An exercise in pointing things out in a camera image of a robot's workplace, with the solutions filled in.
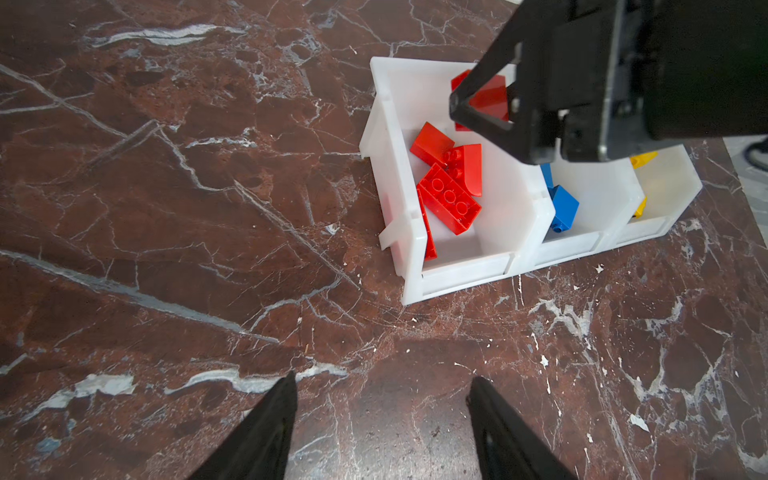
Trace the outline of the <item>red lego brick small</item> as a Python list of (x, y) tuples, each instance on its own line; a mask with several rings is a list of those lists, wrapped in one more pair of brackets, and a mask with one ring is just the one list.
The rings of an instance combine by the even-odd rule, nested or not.
[(421, 211), (422, 220), (424, 223), (424, 227), (427, 234), (427, 241), (426, 241), (426, 248), (425, 248), (425, 255), (424, 259), (426, 261), (435, 260), (438, 258), (437, 250), (434, 244), (434, 239), (431, 232), (431, 227), (428, 219), (428, 215), (426, 213), (426, 208), (422, 202), (422, 200), (419, 200), (419, 206)]

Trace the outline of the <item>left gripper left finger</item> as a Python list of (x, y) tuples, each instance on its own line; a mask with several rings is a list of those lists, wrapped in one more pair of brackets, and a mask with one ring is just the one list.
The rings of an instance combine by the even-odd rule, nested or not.
[(297, 408), (296, 375), (291, 371), (273, 385), (190, 477), (283, 479)]

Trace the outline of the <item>white bin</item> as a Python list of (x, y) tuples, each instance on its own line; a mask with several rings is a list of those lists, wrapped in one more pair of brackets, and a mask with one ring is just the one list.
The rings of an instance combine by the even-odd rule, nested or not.
[(643, 215), (623, 227), (617, 247), (666, 235), (702, 189), (682, 145), (660, 150), (655, 159), (635, 173), (647, 202)]
[(629, 158), (577, 163), (557, 156), (551, 170), (554, 184), (579, 206), (569, 230), (547, 232), (535, 252), (535, 269), (614, 248), (644, 198)]
[[(555, 214), (543, 175), (475, 132), (458, 132), (449, 117), (451, 80), (471, 69), (465, 62), (374, 57), (374, 103), (360, 141), (371, 162), (385, 222), (379, 235), (404, 280), (405, 305), (533, 268)], [(417, 184), (429, 167), (410, 152), (425, 122), (459, 145), (481, 144), (482, 210), (469, 230), (453, 234), (426, 211), (438, 258), (424, 259), (427, 234)]]

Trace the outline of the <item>red lego brick long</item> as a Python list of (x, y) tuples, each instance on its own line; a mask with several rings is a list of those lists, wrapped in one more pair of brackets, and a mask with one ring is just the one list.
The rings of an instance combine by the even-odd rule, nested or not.
[(447, 165), (447, 156), (455, 141), (429, 122), (425, 122), (413, 141), (410, 152), (430, 167)]

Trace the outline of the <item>red lego brick bottom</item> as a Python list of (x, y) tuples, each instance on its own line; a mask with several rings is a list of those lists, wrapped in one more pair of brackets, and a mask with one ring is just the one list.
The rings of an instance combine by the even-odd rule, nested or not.
[(445, 171), (470, 195), (481, 197), (482, 145), (469, 144), (449, 149), (444, 155)]

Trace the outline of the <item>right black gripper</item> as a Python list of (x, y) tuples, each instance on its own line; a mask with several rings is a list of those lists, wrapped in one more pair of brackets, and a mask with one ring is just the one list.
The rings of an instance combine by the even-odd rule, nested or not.
[[(470, 100), (515, 66), (509, 120)], [(607, 162), (767, 131), (763, 1), (524, 1), (449, 98), (450, 118), (529, 165)]]

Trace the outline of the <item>red eight-stud lego brick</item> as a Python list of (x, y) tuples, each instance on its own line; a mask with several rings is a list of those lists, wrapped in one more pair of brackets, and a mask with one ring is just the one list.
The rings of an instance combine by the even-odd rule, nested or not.
[(445, 170), (433, 165), (417, 184), (417, 192), (429, 209), (455, 235), (470, 229), (481, 205)]

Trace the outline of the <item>middle white bin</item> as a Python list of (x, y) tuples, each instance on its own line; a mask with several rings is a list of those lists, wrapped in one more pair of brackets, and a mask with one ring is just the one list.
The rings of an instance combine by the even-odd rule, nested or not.
[(644, 198), (629, 158), (577, 163), (557, 156), (551, 170), (554, 184), (579, 206), (569, 230), (547, 232), (535, 252), (535, 269), (614, 248)]

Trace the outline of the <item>right white bin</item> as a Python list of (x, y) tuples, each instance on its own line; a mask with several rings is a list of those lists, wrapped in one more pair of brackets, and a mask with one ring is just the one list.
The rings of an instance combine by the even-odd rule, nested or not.
[(702, 189), (682, 145), (660, 150), (655, 159), (635, 173), (647, 202), (643, 215), (623, 227), (617, 247), (666, 235)]

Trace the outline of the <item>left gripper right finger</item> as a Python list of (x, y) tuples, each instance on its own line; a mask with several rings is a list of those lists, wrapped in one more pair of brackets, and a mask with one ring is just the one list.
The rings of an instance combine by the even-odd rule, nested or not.
[(472, 380), (466, 404), (484, 479), (575, 477), (487, 379)]

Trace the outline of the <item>red lego brick square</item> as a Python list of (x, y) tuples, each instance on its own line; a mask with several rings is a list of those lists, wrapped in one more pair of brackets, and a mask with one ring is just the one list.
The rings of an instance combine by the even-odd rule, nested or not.
[(509, 103), (505, 77), (495, 75), (470, 99), (470, 106), (481, 113), (508, 121)]

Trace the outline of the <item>left white bin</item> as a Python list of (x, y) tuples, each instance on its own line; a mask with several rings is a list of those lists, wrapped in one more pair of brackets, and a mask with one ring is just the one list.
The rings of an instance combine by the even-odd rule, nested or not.
[[(555, 214), (543, 175), (475, 132), (458, 132), (449, 117), (451, 80), (471, 69), (465, 62), (374, 57), (374, 103), (360, 141), (371, 162), (385, 222), (379, 235), (404, 280), (405, 305), (533, 268)], [(417, 184), (429, 167), (410, 152), (425, 122), (459, 145), (481, 144), (482, 210), (469, 230), (453, 234), (426, 211), (438, 258), (424, 259), (427, 234)]]

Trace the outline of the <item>blue lego brick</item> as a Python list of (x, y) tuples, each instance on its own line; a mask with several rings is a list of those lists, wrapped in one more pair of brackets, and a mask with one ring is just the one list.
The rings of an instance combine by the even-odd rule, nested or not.
[(561, 185), (549, 189), (555, 215), (550, 228), (556, 233), (562, 233), (572, 228), (579, 202)]
[(554, 181), (553, 181), (551, 165), (549, 163), (542, 164), (540, 166), (540, 169), (542, 171), (542, 175), (544, 177), (544, 180), (545, 180), (547, 188), (548, 189), (553, 189), (555, 187), (555, 185), (554, 185)]

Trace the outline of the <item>small yellow round lego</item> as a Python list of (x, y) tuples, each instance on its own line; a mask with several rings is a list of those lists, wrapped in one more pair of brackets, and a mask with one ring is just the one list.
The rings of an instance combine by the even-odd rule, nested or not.
[(645, 210), (645, 208), (646, 208), (646, 204), (647, 204), (647, 197), (645, 197), (645, 198), (643, 199), (643, 201), (640, 203), (640, 205), (639, 205), (639, 206), (637, 207), (637, 209), (635, 210), (635, 212), (634, 212), (634, 214), (633, 214), (633, 217), (634, 217), (634, 218), (640, 218), (640, 217), (642, 217), (642, 216), (643, 216), (644, 210)]

